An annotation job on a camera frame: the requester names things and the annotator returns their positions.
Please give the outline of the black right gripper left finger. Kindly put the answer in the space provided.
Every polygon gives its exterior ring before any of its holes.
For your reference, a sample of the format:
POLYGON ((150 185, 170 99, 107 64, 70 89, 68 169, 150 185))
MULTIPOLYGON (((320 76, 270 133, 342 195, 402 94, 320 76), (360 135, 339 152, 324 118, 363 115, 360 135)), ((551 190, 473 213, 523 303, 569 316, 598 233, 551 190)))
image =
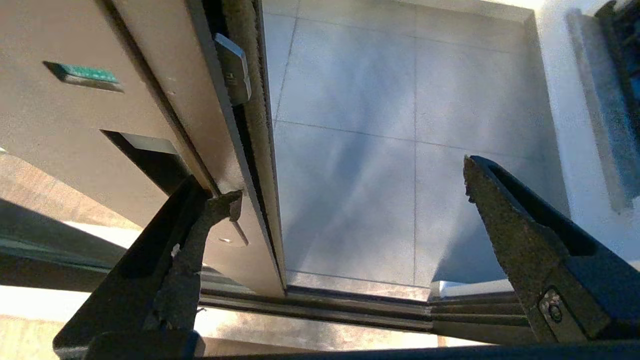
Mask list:
POLYGON ((243 192, 209 196, 183 180, 134 244, 55 335, 61 360, 201 360, 194 329, 210 229, 236 221, 243 192))

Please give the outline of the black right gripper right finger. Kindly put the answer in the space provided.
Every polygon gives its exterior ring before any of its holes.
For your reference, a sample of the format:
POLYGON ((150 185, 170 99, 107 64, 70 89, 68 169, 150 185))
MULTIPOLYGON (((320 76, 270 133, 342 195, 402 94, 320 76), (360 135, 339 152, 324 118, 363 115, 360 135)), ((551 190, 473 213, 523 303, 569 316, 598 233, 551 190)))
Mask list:
POLYGON ((639 339, 636 268, 496 162, 466 155, 462 173, 538 342, 639 339))

